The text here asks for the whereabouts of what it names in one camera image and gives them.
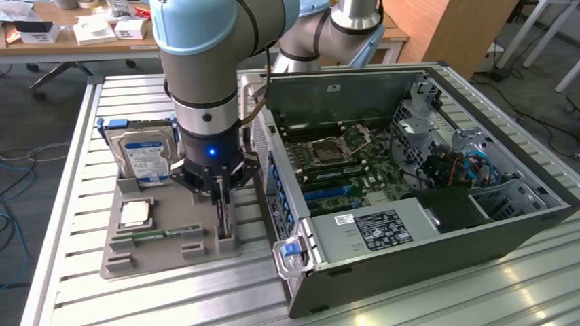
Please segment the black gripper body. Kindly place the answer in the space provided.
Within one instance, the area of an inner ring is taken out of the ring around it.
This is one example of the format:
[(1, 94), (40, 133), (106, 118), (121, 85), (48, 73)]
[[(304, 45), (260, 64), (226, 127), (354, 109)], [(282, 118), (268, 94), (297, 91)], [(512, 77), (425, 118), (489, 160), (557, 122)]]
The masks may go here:
[(226, 130), (220, 134), (200, 135), (180, 130), (180, 140), (185, 158), (198, 166), (220, 174), (225, 166), (228, 172), (241, 164), (242, 154), (238, 142), (238, 130)]

